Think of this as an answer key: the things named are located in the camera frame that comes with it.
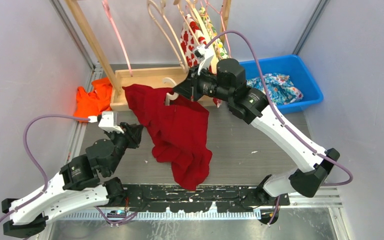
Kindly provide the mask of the lemon print skirt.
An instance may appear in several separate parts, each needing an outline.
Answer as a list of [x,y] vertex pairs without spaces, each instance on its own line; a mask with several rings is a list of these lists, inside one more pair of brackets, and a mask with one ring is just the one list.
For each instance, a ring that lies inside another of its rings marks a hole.
[[[201,17],[201,20],[203,21],[205,28],[208,32],[208,35],[210,36],[210,39],[216,37],[218,35],[216,28],[214,27],[209,14],[207,13],[206,9],[204,7],[201,7],[198,10],[198,13]],[[222,43],[221,39],[218,38],[216,39],[213,44],[212,44],[214,51],[215,51],[215,56],[218,58],[218,60],[223,60],[229,58],[229,54],[224,47],[224,44]]]

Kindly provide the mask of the beige wooden hanger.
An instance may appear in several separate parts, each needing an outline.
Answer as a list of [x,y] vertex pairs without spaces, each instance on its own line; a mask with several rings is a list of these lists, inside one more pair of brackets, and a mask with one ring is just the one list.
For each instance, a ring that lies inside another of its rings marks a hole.
[[162,79],[162,83],[169,85],[171,87],[171,90],[169,90],[166,93],[165,99],[164,99],[164,105],[169,106],[172,101],[175,101],[178,99],[179,94],[174,92],[174,87],[177,85],[177,83],[170,77],[164,77]]
[[184,73],[187,73],[189,70],[187,59],[183,53],[181,44],[177,35],[167,18],[165,13],[166,1],[165,0],[147,0],[146,8],[150,18],[160,29],[160,31],[165,36],[169,45],[171,46],[176,58],[178,60],[179,66],[182,68]]

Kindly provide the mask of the thin pink wire hanger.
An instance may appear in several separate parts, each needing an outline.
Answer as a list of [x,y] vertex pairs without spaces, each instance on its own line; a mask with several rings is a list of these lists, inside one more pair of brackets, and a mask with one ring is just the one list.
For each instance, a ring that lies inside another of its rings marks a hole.
[[[223,0],[221,3],[220,9],[217,9],[214,7],[209,0],[205,0],[205,9],[207,10],[208,7],[213,9],[220,17],[220,24],[221,24],[221,32],[225,32],[228,27],[228,22],[229,22],[229,16],[230,16],[230,10],[231,10],[231,0]],[[229,39],[226,35],[220,37],[220,40],[223,44],[226,44],[227,46],[227,52],[228,56],[231,57],[231,47],[229,43]]]

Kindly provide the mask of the dark red cloth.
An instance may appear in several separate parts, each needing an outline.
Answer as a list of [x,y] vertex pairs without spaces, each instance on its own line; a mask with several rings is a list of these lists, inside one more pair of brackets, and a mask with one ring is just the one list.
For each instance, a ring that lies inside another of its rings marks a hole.
[[128,107],[151,137],[153,157],[171,165],[174,181],[182,188],[195,190],[210,173],[209,111],[183,96],[165,106],[169,87],[132,84],[123,90]]

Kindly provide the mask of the red poppy print cloth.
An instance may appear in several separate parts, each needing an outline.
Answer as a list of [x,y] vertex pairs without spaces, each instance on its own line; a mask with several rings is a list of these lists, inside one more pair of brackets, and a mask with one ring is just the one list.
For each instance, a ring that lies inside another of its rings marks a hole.
[[198,58],[193,53],[194,49],[198,45],[206,45],[210,41],[210,36],[205,26],[201,26],[191,14],[186,14],[184,19],[185,22],[180,35],[180,47],[186,58],[187,66],[191,68],[199,64]]

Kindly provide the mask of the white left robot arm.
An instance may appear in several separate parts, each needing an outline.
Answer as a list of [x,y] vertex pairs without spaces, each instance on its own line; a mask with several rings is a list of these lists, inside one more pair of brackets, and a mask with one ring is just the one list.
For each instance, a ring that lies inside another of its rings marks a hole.
[[113,177],[127,149],[137,149],[144,126],[121,122],[108,138],[95,141],[84,154],[74,157],[47,185],[23,198],[6,198],[2,212],[9,220],[3,234],[28,238],[42,232],[54,220],[91,207],[118,207],[127,194],[118,177]]

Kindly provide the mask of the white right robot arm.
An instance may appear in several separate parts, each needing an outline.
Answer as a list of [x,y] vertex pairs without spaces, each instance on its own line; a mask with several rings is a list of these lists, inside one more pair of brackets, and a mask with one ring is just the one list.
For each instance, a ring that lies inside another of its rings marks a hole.
[[293,192],[314,197],[340,157],[335,148],[325,149],[311,142],[276,107],[271,108],[262,91],[247,85],[246,70],[235,59],[219,61],[216,73],[200,65],[191,67],[173,91],[194,102],[203,96],[227,102],[234,116],[267,135],[292,158],[297,169],[268,175],[260,183],[257,198],[263,205]]

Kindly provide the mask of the cream wooden hanger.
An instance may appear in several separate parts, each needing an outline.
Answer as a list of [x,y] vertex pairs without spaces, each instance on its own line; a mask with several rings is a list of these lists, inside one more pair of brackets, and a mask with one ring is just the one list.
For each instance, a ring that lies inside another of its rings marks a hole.
[[196,3],[196,0],[175,0],[173,3],[177,6],[184,21],[180,37],[180,47],[188,67],[198,64],[197,58],[193,56],[195,47],[206,45],[212,39],[207,25],[196,7]]

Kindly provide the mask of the wooden hanger rack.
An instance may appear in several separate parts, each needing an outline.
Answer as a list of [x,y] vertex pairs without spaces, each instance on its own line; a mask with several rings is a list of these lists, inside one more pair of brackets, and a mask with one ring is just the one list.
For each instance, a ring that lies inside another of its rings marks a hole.
[[163,78],[165,77],[172,78],[176,84],[179,84],[180,81],[186,77],[191,67],[189,67],[188,71],[185,73],[180,65],[140,69],[132,68],[133,77],[130,76],[128,69],[113,70],[78,1],[68,0],[66,1],[66,4],[71,11],[75,21],[79,25],[89,46],[97,57],[100,65],[102,66],[104,73],[112,84],[113,89],[110,99],[110,107],[112,110],[125,111],[128,108],[123,87],[127,87],[132,84],[140,84],[153,88],[162,88],[169,86],[168,84],[164,84],[162,82]]

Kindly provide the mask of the thick pink hanger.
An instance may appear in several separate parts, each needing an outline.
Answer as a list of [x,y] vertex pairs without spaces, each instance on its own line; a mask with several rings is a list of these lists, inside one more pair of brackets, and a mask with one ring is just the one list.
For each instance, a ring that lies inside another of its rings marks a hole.
[[103,1],[102,1],[102,6],[103,6],[104,12],[105,12],[105,14],[106,14],[106,16],[107,16],[107,18],[108,18],[108,20],[109,20],[111,26],[112,26],[112,29],[113,29],[113,31],[114,31],[116,37],[117,37],[117,40],[118,40],[118,42],[119,42],[119,45],[120,45],[120,47],[121,47],[121,49],[122,49],[124,58],[125,58],[125,60],[126,60],[126,65],[127,65],[127,68],[128,68],[128,72],[129,72],[130,76],[133,77],[133,69],[132,69],[132,67],[131,67],[131,63],[130,63],[130,60],[129,60],[129,56],[128,56],[128,54],[127,54],[126,47],[125,47],[125,45],[124,45],[123,39],[122,39],[122,37],[121,37],[121,34],[120,34],[120,32],[119,32],[119,30],[118,30],[118,28],[117,28],[117,25],[116,25],[116,23],[115,23],[115,21],[114,21],[114,18],[113,18],[112,14],[111,14],[111,10],[110,10],[110,6],[109,6],[109,2],[108,2],[107,0],[103,0]]

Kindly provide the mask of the blue floral cloth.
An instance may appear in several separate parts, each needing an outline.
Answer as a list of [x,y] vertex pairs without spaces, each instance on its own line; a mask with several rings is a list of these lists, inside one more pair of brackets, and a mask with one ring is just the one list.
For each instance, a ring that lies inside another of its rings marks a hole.
[[303,93],[294,86],[289,75],[266,73],[263,75],[263,80],[274,105],[288,105],[304,98]]

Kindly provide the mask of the orange cloth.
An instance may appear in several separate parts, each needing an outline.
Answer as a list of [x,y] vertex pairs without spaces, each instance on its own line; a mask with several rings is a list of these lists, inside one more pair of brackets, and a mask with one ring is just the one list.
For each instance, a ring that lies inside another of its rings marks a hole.
[[89,116],[98,116],[102,112],[112,111],[110,107],[113,86],[108,77],[94,80],[92,90],[87,92],[79,86],[76,91],[76,118],[86,119]]

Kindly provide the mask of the blue plastic bin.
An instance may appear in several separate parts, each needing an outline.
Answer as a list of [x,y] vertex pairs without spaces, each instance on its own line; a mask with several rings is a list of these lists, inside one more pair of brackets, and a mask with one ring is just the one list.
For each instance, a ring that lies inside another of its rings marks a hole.
[[[289,75],[294,86],[303,93],[303,99],[299,102],[276,105],[282,114],[302,112],[323,101],[322,91],[299,56],[290,54],[259,59],[258,62],[263,75],[269,73]],[[266,83],[264,77],[259,74],[256,62],[254,60],[242,61],[240,65],[245,69],[247,85],[265,92]]]

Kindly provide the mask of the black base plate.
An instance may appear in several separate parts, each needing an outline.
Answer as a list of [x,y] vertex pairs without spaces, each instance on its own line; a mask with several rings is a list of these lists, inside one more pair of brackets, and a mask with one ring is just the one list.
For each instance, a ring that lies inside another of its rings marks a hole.
[[187,190],[173,184],[124,184],[123,189],[122,198],[105,207],[152,213],[206,213],[215,207],[217,213],[244,213],[276,204],[274,198],[264,203],[259,187],[252,185],[200,185]]

